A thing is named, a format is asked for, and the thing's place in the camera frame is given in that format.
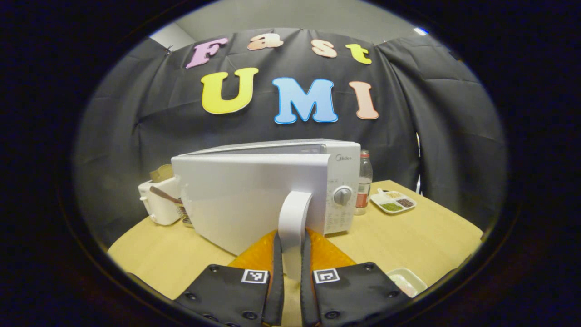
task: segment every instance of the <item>wall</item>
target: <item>wall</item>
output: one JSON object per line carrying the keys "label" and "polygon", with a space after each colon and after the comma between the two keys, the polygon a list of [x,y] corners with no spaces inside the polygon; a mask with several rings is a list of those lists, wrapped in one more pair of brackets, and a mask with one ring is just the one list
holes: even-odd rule
{"label": "wall", "polygon": [[172,51],[194,43],[193,38],[176,23],[166,25],[159,31],[153,33],[150,38],[166,48],[172,45]]}
{"label": "wall", "polygon": [[235,31],[295,27],[343,34],[374,44],[417,35],[412,24],[357,0],[221,0],[176,21],[198,41]]}

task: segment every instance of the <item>bottle label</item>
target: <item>bottle label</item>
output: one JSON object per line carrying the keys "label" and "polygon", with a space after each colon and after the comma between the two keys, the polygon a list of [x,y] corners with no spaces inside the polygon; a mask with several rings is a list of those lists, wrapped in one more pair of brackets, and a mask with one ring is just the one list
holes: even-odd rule
{"label": "bottle label", "polygon": [[365,208],[367,206],[367,198],[369,197],[369,192],[371,190],[371,184],[359,184],[359,189],[357,190],[357,202],[355,207]]}

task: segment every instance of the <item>white tray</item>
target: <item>white tray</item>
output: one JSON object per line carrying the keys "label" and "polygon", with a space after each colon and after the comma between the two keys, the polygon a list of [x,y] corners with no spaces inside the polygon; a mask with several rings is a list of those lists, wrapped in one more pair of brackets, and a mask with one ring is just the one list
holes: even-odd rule
{"label": "white tray", "polygon": [[423,280],[407,268],[394,269],[387,275],[409,297],[414,297],[428,288]]}
{"label": "white tray", "polygon": [[[403,200],[403,199],[408,200],[409,202],[413,203],[413,205],[406,208],[402,204],[397,202],[397,200]],[[414,201],[414,199],[407,197],[407,196],[403,195],[402,193],[399,193],[398,191],[388,191],[388,192],[384,192],[384,193],[373,194],[372,196],[370,196],[370,200],[371,200],[371,202],[375,203],[375,205],[377,205],[377,207],[381,211],[383,211],[387,214],[398,214],[400,212],[413,209],[417,205],[417,203]],[[386,208],[381,206],[382,204],[388,204],[388,203],[396,204],[396,205],[400,206],[401,209],[396,210],[396,211],[391,211],[391,210],[387,210]]]}

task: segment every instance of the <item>black curtain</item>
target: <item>black curtain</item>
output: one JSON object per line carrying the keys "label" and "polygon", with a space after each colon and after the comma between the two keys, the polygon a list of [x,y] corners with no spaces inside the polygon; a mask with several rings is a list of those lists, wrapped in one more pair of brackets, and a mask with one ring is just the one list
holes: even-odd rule
{"label": "black curtain", "polygon": [[[250,51],[249,40],[277,33],[278,48]],[[228,38],[208,63],[185,69],[196,44]],[[331,42],[338,55],[311,50],[312,39]],[[461,62],[429,36],[374,45],[347,36],[302,29],[249,30],[203,40],[166,55],[146,40],[103,80],[80,124],[74,154],[76,193],[88,224],[106,246],[146,217],[137,185],[172,156],[225,144],[294,138],[355,141],[371,153],[374,180],[391,179],[415,190],[422,145],[424,196],[484,229],[498,212],[506,179],[500,121],[486,91]],[[369,50],[372,64],[355,61],[346,44]],[[234,71],[256,67],[253,98],[244,109],[213,115],[201,106],[211,73],[227,72],[222,96],[238,95]],[[315,79],[334,83],[335,123],[279,125],[272,80],[292,77],[308,92]],[[356,116],[348,83],[372,86],[379,118]]]}

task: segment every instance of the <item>yellow letter u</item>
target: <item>yellow letter u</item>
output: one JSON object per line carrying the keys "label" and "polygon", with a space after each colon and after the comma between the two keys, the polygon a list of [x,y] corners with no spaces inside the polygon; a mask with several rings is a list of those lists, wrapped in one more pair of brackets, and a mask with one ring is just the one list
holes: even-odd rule
{"label": "yellow letter u", "polygon": [[252,99],[252,88],[254,85],[254,75],[258,73],[257,68],[241,68],[234,72],[240,77],[238,95],[232,100],[222,99],[222,81],[228,77],[228,73],[219,72],[208,74],[202,77],[204,84],[202,90],[202,107],[205,111],[220,115],[238,111],[248,105]]}

